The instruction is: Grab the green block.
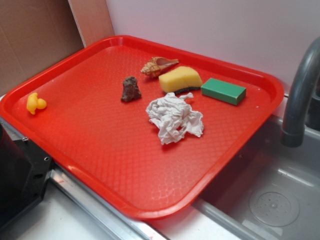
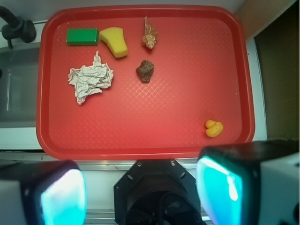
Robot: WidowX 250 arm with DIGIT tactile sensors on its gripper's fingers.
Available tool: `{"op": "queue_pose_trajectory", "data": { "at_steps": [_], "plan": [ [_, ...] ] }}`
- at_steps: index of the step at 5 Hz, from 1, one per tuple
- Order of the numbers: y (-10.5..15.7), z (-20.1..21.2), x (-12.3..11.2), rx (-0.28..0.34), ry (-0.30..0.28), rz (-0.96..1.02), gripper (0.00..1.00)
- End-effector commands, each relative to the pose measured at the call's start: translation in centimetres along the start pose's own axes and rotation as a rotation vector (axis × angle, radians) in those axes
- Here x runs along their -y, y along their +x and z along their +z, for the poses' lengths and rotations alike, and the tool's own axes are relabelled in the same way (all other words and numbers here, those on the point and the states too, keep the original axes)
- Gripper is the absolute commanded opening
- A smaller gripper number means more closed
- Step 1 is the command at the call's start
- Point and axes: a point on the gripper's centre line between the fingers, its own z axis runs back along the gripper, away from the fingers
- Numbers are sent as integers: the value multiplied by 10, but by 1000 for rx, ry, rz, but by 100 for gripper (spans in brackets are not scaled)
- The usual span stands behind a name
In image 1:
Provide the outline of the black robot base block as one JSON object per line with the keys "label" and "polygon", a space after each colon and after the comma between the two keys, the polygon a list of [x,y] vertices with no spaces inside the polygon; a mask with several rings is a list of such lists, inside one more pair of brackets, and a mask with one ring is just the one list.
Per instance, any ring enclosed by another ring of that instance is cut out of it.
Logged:
{"label": "black robot base block", "polygon": [[30,139],[13,140],[0,127],[0,229],[44,198],[52,157]]}

